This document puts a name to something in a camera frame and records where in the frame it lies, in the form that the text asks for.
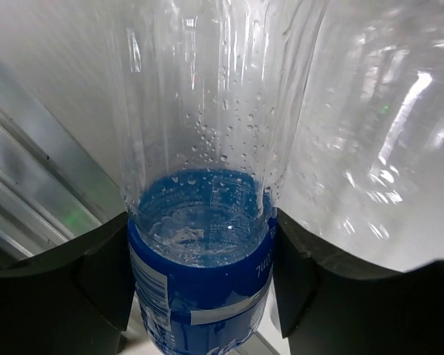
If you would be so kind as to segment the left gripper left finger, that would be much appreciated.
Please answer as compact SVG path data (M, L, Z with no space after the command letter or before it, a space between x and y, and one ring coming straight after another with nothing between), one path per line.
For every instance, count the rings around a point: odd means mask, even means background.
M0 354L116 354L135 282L127 214L0 268Z

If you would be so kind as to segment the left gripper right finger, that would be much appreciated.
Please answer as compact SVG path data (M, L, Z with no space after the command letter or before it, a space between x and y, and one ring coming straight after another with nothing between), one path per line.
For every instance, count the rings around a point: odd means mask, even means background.
M444 260L394 271L277 218L273 277L292 354L444 354Z

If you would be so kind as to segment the bottle blue label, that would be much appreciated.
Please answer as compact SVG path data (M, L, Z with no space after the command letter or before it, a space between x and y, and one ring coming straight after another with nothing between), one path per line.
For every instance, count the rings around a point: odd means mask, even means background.
M325 1L119 1L129 251L164 354L250 338Z

